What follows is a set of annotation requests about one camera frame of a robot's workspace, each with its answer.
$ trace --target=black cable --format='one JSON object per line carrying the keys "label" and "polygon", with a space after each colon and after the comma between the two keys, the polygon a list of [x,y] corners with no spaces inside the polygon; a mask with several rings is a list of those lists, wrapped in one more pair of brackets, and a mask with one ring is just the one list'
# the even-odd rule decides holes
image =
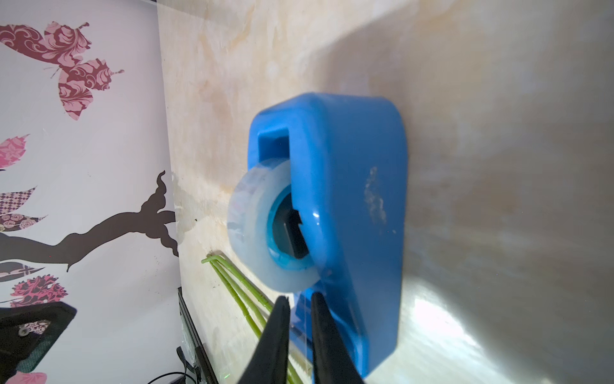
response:
{"label": "black cable", "polygon": [[[167,374],[163,374],[163,375],[156,377],[155,379],[153,379],[147,384],[152,384],[154,381],[158,380],[159,378],[163,378],[164,376],[169,376],[169,375],[185,375],[185,372],[168,372]],[[196,383],[196,380],[194,380],[192,376],[188,376],[188,377],[191,378],[192,381],[194,381],[194,383]]]}
{"label": "black cable", "polygon": [[185,378],[189,377],[194,382],[194,384],[198,384],[196,382],[196,379],[188,374],[188,366],[190,366],[190,371],[192,371],[192,372],[194,372],[194,371],[192,370],[193,369],[192,365],[189,364],[187,362],[187,360],[185,360],[184,352],[181,350],[181,347],[177,347],[177,356],[179,357],[179,360],[181,360],[181,362],[184,363],[184,371],[183,372],[168,372],[167,374],[163,374],[163,375],[160,375],[160,376],[156,377],[155,379],[153,379],[152,381],[150,381],[147,384],[152,384],[154,381],[158,380],[159,378],[163,378],[164,376],[169,376],[169,375],[183,375],[182,378],[184,379],[184,383],[185,383]]}

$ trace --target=wall decal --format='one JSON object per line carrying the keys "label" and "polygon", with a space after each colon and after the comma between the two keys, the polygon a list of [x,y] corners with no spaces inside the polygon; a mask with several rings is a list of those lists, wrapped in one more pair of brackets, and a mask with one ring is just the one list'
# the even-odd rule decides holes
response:
{"label": "wall decal", "polygon": [[45,217],[30,217],[19,213],[3,214],[0,216],[0,232],[11,232],[26,229],[43,220]]}
{"label": "wall decal", "polygon": [[28,135],[14,137],[0,143],[0,168],[6,168],[19,161],[26,152],[27,137]]}
{"label": "wall decal", "polygon": [[40,243],[29,238],[9,236],[0,232],[0,261],[22,260],[44,264],[67,264],[67,269],[81,261],[94,249],[130,232],[144,233],[160,239],[160,243],[177,252],[177,241],[168,234],[165,224],[175,221],[175,212],[160,211],[166,205],[166,185],[162,171],[156,180],[158,187],[138,212],[123,212],[109,217],[85,233],[71,233],[56,245]]}
{"label": "wall decal", "polygon": [[81,28],[51,22],[41,35],[28,25],[0,26],[0,42],[23,55],[58,65],[60,78],[58,94],[62,107],[70,117],[78,120],[81,112],[93,101],[91,89],[109,89],[112,72],[104,60],[82,62],[81,53],[90,49],[91,41],[85,38]]}
{"label": "wall decal", "polygon": [[47,375],[39,372],[32,372],[31,374],[24,374],[17,372],[15,376],[11,377],[6,384],[45,384],[47,382]]}
{"label": "wall decal", "polygon": [[37,335],[42,335],[45,333],[47,327],[49,327],[51,322],[49,320],[40,320],[34,321],[32,323],[25,323],[20,326],[20,328],[28,330],[28,332],[34,332]]}
{"label": "wall decal", "polygon": [[28,201],[36,187],[21,192],[7,192],[0,194],[0,214],[7,214],[16,211]]}
{"label": "wall decal", "polygon": [[13,287],[11,296],[17,296],[17,299],[10,300],[10,306],[25,307],[27,305],[52,303],[60,301],[68,292],[56,283],[58,278],[51,275],[37,276],[32,279],[27,279]]}
{"label": "wall decal", "polygon": [[0,263],[0,283],[31,275],[41,269],[42,268],[29,267],[25,264],[12,261]]}

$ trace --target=white wall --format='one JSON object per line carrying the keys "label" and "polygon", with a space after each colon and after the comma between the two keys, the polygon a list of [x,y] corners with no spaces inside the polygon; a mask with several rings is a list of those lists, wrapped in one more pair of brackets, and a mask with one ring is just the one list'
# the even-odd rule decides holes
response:
{"label": "white wall", "polygon": [[[155,5],[0,2],[0,25],[43,32],[52,21],[73,28],[89,22],[82,30],[92,42],[84,61],[105,59],[125,73],[113,76],[109,90],[92,91],[92,104],[75,121],[58,98],[57,66],[0,45],[0,141],[29,134],[25,155],[0,172],[0,193],[37,186],[17,212],[47,215],[9,235],[50,245],[117,213],[139,211],[161,171],[172,186]],[[166,209],[173,209],[172,189]],[[167,226],[174,238],[174,223]],[[68,292],[63,301],[79,311],[36,369],[47,374],[47,384],[146,383],[182,370],[174,351],[181,335],[179,260],[159,240],[129,233],[68,272],[63,264],[26,264],[45,267],[33,276],[58,277]],[[0,301],[11,299],[21,280],[0,283]]]}

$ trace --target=black object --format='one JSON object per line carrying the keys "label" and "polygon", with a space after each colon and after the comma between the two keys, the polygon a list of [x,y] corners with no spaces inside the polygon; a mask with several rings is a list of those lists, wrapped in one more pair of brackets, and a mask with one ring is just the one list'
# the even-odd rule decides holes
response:
{"label": "black object", "polygon": [[193,374],[196,373],[196,366],[191,365],[185,358],[184,355],[184,351],[181,347],[177,347],[177,349],[175,350],[177,352],[177,357],[179,357],[179,360],[181,360],[181,363],[184,365],[184,368],[186,371],[190,371]]}
{"label": "black object", "polygon": [[179,381],[175,380],[171,384],[176,384],[176,383],[184,384],[186,377],[191,378],[192,381],[194,382],[194,378],[192,376],[186,375],[185,372],[168,372],[167,374],[163,374],[163,375],[156,377],[155,379],[153,379],[147,384],[152,384],[153,382],[157,381],[159,378],[163,378],[163,377],[170,376],[170,375],[181,375],[181,377],[178,379]]}
{"label": "black object", "polygon": [[273,240],[280,251],[300,260],[309,254],[307,243],[299,228],[301,216],[292,207],[292,194],[284,197],[273,218]]}
{"label": "black object", "polygon": [[[17,371],[32,372],[77,314],[62,302],[0,308],[0,384]],[[25,324],[46,321],[41,333],[30,332]]]}
{"label": "black object", "polygon": [[279,296],[238,384],[284,384],[288,369],[290,303]]}
{"label": "black object", "polygon": [[[348,355],[324,296],[311,296],[313,365],[316,384],[364,384]],[[290,305],[277,298],[254,355],[238,384],[285,384]]]}
{"label": "black object", "polygon": [[190,369],[190,371],[194,372],[196,375],[197,383],[200,383],[202,379],[204,379],[207,384],[218,384],[213,367],[211,366],[211,362],[207,356],[207,352],[205,351],[203,343],[198,336],[198,332],[196,331],[196,327],[194,326],[190,312],[188,312],[188,308],[185,305],[181,287],[177,288],[177,292],[179,293],[179,314],[181,315],[185,328],[190,335],[190,339],[196,353],[196,361],[194,366],[191,366],[189,363],[185,362],[185,357],[182,358],[183,353],[179,356],[179,358],[185,362],[185,364],[189,365],[188,369]]}

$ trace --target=scuff mark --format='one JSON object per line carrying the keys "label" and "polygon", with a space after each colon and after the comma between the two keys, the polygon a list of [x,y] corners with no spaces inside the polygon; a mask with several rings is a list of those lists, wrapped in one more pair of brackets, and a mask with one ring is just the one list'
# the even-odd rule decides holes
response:
{"label": "scuff mark", "polygon": [[371,167],[367,183],[365,184],[365,203],[369,210],[369,216],[374,224],[386,225],[386,211],[384,211],[384,199],[379,194],[378,167]]}

